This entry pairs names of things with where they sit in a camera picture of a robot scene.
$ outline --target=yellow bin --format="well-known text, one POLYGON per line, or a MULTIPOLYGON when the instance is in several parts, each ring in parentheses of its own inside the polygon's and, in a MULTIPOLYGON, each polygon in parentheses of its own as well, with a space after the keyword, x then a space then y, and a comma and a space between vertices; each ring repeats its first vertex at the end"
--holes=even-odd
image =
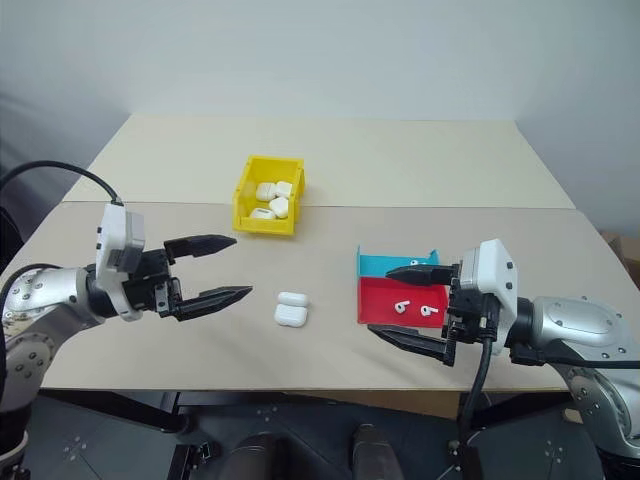
POLYGON ((293 235, 300 215, 300 197, 304 193, 304 160, 251 155, 233 194, 233 229, 242 232, 293 235), (256 199, 256 188, 262 182, 285 181, 293 185, 289 197, 289 216, 267 220, 251 218, 254 208, 269 208, 268 202, 256 199))

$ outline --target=red plastic tray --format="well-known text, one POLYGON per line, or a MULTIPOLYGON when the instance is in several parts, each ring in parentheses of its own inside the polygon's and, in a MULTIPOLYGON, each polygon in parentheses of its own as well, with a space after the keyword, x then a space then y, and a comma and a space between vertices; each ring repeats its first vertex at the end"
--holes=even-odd
POLYGON ((447 290, 442 285, 418 287, 390 278, 358 279, 358 323, 440 328, 448 305, 447 290), (397 313, 394 305, 405 300, 411 303, 403 314, 397 313), (438 313, 423 317, 422 305, 437 308, 438 313))

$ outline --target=table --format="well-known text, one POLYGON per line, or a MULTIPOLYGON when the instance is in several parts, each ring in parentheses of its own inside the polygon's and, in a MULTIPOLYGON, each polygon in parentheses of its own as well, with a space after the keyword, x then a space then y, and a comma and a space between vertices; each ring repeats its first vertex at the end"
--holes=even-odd
MULTIPOLYGON (((186 295, 222 284, 255 290, 185 324, 154 314, 130 324, 108 320, 63 347, 45 378, 50 389, 313 392, 455 417, 479 346, 461 345, 451 369, 357 325, 358 244, 373 254, 436 247, 451 263, 500 237, 520 267, 521 295, 592 295, 627 315, 640 306, 624 269, 513 122, 133 114, 91 170, 144 214, 147 248, 199 233, 239 239, 218 255, 175 266, 186 295), (231 232, 228 203, 250 154, 305 159, 295 237, 231 232), (310 295, 303 329, 273 322, 280 290, 310 295)), ((92 262, 104 201, 104 192, 78 182, 7 272, 36 260, 92 262), (63 225, 77 228, 71 235, 63 225)), ((514 366, 504 355, 494 360, 488 390, 564 389, 549 367, 514 366)))
MULTIPOLYGON (((146 313, 119 318, 72 338, 44 387, 104 390, 466 390, 479 345, 460 345, 454 368, 400 351, 356 323, 355 252, 419 255, 438 248, 443 262, 499 237, 520 272, 520 294, 599 298, 627 318, 640 293, 586 218, 574 209, 306 207, 294 238, 237 234, 231 208, 205 204, 130 204, 144 215, 147 248, 178 236, 234 235, 217 255, 181 259, 173 273, 185 296, 223 284, 254 285, 242 302, 182 324, 146 313), (309 294, 304 328, 272 318, 282 290, 309 294)), ((103 204, 66 202, 43 222, 7 273, 33 261, 92 262, 103 204), (61 225, 74 225, 72 234, 61 225)), ((632 321, 632 330, 640 326, 632 321)), ((486 388, 562 389, 550 367, 495 358, 486 388)))
MULTIPOLYGON (((128 202, 231 203, 249 155, 305 160, 303 205, 573 208, 514 122, 132 115, 91 171, 128 202)), ((66 201, 102 201, 81 180, 66 201)))

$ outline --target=dark floor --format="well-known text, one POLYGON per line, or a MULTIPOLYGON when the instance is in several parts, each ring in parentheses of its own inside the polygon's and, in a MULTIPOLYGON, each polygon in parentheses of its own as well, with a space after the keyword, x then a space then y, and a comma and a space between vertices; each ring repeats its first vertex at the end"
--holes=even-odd
MULTIPOLYGON (((158 394, 137 394, 159 404, 158 394)), ((263 404, 201 407, 198 428, 188 435, 160 433, 55 400, 39 398, 29 428, 25 466, 35 480, 165 479, 176 443, 215 439, 229 452, 249 435, 270 431, 289 439, 291 478, 349 479, 351 433, 362 423, 383 430, 407 480, 453 480, 446 442, 455 423, 356 405, 263 404)), ((488 480, 601 480, 595 449, 581 425, 560 410, 479 433, 488 480)), ((215 479, 224 458, 192 474, 215 479)))

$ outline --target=blue tray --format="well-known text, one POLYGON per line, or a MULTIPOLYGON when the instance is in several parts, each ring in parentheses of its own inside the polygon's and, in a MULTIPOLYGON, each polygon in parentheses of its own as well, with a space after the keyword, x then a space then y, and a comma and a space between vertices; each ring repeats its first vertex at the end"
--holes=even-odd
POLYGON ((431 250, 428 257, 390 257, 386 255, 362 255, 357 251, 358 277, 384 277, 389 270, 411 264, 412 260, 427 265, 438 265, 438 251, 431 250))

